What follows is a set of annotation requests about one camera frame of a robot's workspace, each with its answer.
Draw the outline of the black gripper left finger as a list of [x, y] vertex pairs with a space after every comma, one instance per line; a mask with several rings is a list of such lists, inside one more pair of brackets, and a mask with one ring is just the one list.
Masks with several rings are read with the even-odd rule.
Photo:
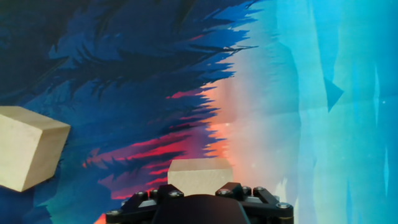
[[107, 224], [150, 223], [164, 202], [184, 197], [184, 193], [172, 184], [161, 185], [158, 189], [138, 191], [125, 200], [120, 208], [105, 213]]

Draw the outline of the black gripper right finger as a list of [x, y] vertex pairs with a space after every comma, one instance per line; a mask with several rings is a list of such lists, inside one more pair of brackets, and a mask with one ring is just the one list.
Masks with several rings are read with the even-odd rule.
[[248, 218], [249, 223], [294, 224], [294, 206], [281, 202], [264, 187], [248, 187], [237, 182], [228, 182], [215, 192], [238, 204], [239, 215]]

